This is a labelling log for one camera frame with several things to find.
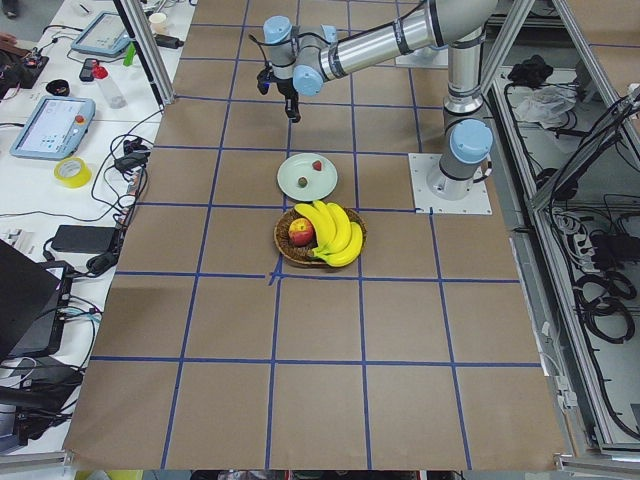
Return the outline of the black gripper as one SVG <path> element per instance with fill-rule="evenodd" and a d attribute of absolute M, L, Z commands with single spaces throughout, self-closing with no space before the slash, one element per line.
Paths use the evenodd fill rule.
<path fill-rule="evenodd" d="M 278 91 L 285 98 L 285 113 L 292 123 L 298 123 L 301 120 L 299 111 L 299 94 L 296 91 L 293 79 L 277 79 Z"/>

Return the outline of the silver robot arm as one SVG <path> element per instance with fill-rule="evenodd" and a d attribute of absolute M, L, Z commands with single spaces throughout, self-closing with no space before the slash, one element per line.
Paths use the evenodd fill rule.
<path fill-rule="evenodd" d="M 299 98 L 319 94 L 330 81 L 418 52 L 444 50 L 448 58 L 444 156 L 455 162 L 452 135 L 487 108 L 481 56 L 485 23 L 496 6 L 494 1 L 422 1 L 393 21 L 344 38 L 330 25 L 305 27 L 292 24 L 286 16 L 273 16 L 265 21 L 264 38 L 257 44 L 264 60 L 257 88 L 267 94 L 275 86 L 285 99 L 287 117 L 297 123 Z"/>

